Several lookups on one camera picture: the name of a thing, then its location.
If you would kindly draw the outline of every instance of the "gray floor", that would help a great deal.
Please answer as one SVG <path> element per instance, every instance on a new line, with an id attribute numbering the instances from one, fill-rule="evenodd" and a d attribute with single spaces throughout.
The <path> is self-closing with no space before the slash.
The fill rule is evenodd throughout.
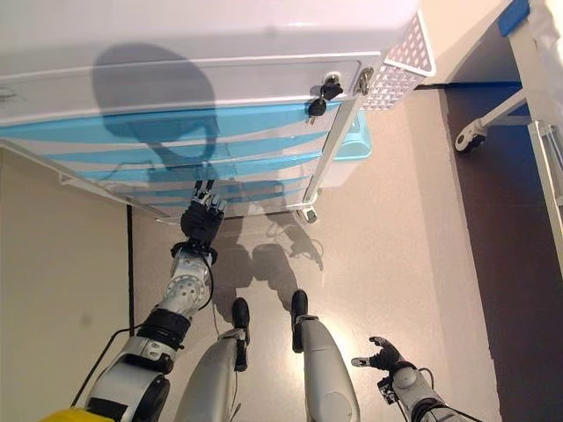
<path id="1" fill-rule="evenodd" d="M 501 420 L 479 286 L 438 91 L 416 91 L 369 115 L 374 152 L 340 189 L 318 198 L 319 221 L 293 215 L 229 220 L 215 247 L 219 329 L 236 295 L 250 304 L 250 367 L 239 376 L 238 421 L 305 420 L 303 357 L 291 352 L 288 300 L 310 297 L 346 362 L 373 353 L 382 335 L 419 366 L 452 405 Z M 176 227 L 135 211 L 135 319 L 167 282 Z M 161 420 L 172 420 L 189 375 L 216 338 L 211 309 L 194 319 L 171 374 Z M 377 392 L 376 370 L 349 368 L 363 420 L 400 421 Z"/>

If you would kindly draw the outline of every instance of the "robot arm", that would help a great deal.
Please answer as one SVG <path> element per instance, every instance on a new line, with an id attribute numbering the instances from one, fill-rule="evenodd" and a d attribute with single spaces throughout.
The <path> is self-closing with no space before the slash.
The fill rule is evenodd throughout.
<path id="1" fill-rule="evenodd" d="M 381 351 L 369 358 L 355 358 L 352 365 L 389 372 L 377 383 L 387 404 L 402 404 L 411 422 L 463 422 L 461 416 L 448 407 L 416 366 L 405 360 L 391 342 L 382 337 L 372 337 L 369 341 L 380 346 Z"/>
<path id="2" fill-rule="evenodd" d="M 216 260 L 211 248 L 223 221 L 225 202 L 196 183 L 189 208 L 180 226 L 186 241 L 174 245 L 171 280 L 163 300 L 155 306 L 139 330 L 123 346 L 94 384 L 86 399 L 89 413 L 118 422 L 155 422 L 168 396 L 176 352 L 193 316 L 213 294 L 208 283 Z"/>

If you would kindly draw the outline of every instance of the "white drawer unit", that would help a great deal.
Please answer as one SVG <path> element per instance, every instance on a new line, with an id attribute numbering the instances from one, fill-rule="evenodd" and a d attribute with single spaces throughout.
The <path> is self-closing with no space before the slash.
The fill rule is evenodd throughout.
<path id="1" fill-rule="evenodd" d="M 0 4 L 0 138 L 65 183 L 177 218 L 309 207 L 415 0 Z M 340 84 L 326 110 L 322 86 Z"/>

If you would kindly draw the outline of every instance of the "yellow part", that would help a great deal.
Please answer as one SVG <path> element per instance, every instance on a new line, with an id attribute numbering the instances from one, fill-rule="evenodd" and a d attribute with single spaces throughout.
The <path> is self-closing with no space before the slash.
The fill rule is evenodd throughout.
<path id="1" fill-rule="evenodd" d="M 84 409 L 67 409 L 66 411 L 58 411 L 51 416 L 40 420 L 40 422 L 113 422 L 109 418 L 94 415 Z"/>

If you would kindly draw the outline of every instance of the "white metal bar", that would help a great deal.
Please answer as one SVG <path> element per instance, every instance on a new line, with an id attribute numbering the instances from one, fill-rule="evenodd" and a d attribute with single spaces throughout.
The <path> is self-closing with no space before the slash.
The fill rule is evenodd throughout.
<path id="1" fill-rule="evenodd" d="M 311 183 L 305 191 L 303 205 L 309 204 L 307 205 L 307 207 L 309 207 L 314 202 L 317 189 L 320 187 L 320 182 L 323 180 L 323 177 L 328 171 L 328 166 L 338 152 L 338 148 L 347 134 L 347 129 L 352 124 L 355 115 L 360 111 L 364 99 L 365 97 L 362 96 L 354 101 L 344 101 L 340 105 L 338 113 L 334 118 L 333 127 L 326 137 L 323 155 L 318 160 L 317 170 L 315 171 L 315 174 L 313 174 Z"/>
<path id="2" fill-rule="evenodd" d="M 549 136 L 556 136 L 552 129 L 547 129 L 545 133 L 545 125 L 541 121 L 533 121 L 528 125 L 530 132 L 531 145 L 536 157 L 537 172 L 542 182 L 542 189 L 544 190 L 545 205 L 549 215 L 549 221 L 552 225 L 553 241 L 555 242 L 555 249 L 557 251 L 557 258 L 559 260 L 559 269 L 563 274 L 563 221 L 561 220 L 561 211 L 559 209 L 559 202 L 561 194 L 558 193 L 557 178 L 555 177 L 555 170 L 552 169 L 550 163 L 550 156 L 555 151 L 550 151 L 551 145 L 546 145 L 545 138 Z"/>
<path id="3" fill-rule="evenodd" d="M 496 106 L 489 113 L 481 117 L 481 126 L 483 128 L 491 126 L 504 126 L 501 122 L 515 109 L 526 104 L 526 95 L 524 89 L 514 94 L 512 97 L 504 100 L 500 105 Z"/>
<path id="4" fill-rule="evenodd" d="M 530 123 L 530 116 L 504 116 L 496 120 L 493 126 L 528 126 Z"/>

